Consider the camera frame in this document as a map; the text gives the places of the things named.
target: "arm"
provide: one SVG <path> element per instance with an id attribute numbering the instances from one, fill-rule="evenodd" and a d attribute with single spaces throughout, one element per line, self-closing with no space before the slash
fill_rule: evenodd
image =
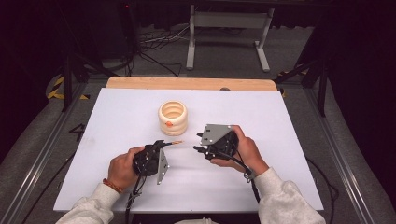
<path id="1" fill-rule="evenodd" d="M 324 218 L 313 209 L 291 181 L 283 181 L 274 169 L 262 159 L 254 141 L 246 137 L 241 128 L 233 126 L 239 139 L 238 151 L 245 163 L 256 174 L 255 183 L 261 197 L 259 217 L 263 223 L 325 223 Z M 219 166 L 233 167 L 245 172 L 234 161 L 211 160 Z"/>
<path id="2" fill-rule="evenodd" d="M 90 224 L 111 221 L 114 217 L 111 207 L 120 197 L 118 191 L 123 191 L 137 180 L 137 175 L 132 169 L 132 161 L 134 155 L 143 149 L 143 147 L 131 148 L 128 153 L 111 160 L 107 176 L 111 184 L 99 184 L 91 197 L 78 200 L 73 209 L 61 217 L 57 223 Z"/>

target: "hand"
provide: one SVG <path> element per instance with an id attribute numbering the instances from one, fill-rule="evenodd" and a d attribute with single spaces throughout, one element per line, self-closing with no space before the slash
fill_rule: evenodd
<path id="1" fill-rule="evenodd" d="M 269 169 L 267 163 L 262 159 L 260 151 L 257 149 L 256 143 L 253 139 L 246 137 L 241 127 L 233 125 L 233 131 L 238 137 L 238 152 L 244 161 L 244 164 L 254 171 L 256 175 L 260 175 Z M 239 155 L 236 153 L 235 158 L 241 161 Z M 210 162 L 223 167 L 233 167 L 234 169 L 245 172 L 245 170 L 232 160 L 212 159 Z"/>
<path id="2" fill-rule="evenodd" d="M 143 149 L 145 148 L 131 148 L 128 153 L 119 155 L 111 160 L 110 166 L 108 167 L 107 180 L 122 190 L 135 184 L 137 181 L 137 174 L 134 173 L 134 169 L 132 168 L 132 161 L 134 155 Z"/>

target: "wooden table edge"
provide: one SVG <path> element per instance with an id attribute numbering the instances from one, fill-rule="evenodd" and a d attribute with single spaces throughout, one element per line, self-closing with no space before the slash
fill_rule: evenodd
<path id="1" fill-rule="evenodd" d="M 201 77 L 111 77 L 106 88 L 147 90 L 277 91 L 271 79 Z"/>

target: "stacked rings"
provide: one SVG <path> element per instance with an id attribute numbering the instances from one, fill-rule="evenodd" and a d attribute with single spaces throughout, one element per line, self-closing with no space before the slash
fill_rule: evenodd
<path id="1" fill-rule="evenodd" d="M 164 134 L 178 136 L 187 130 L 187 108 L 179 101 L 168 101 L 158 110 L 160 128 Z"/>

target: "person's right hand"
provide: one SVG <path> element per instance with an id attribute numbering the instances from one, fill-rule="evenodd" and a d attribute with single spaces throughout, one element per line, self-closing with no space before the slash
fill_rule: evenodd
<path id="1" fill-rule="evenodd" d="M 238 152 L 246 166 L 254 171 L 256 175 L 260 175 L 269 169 L 267 163 L 262 159 L 260 151 L 257 149 L 256 143 L 253 139 L 246 137 L 239 125 L 233 125 L 233 131 L 238 137 Z M 224 167 L 233 167 L 238 171 L 244 172 L 244 169 L 232 160 L 212 159 L 210 162 Z"/>

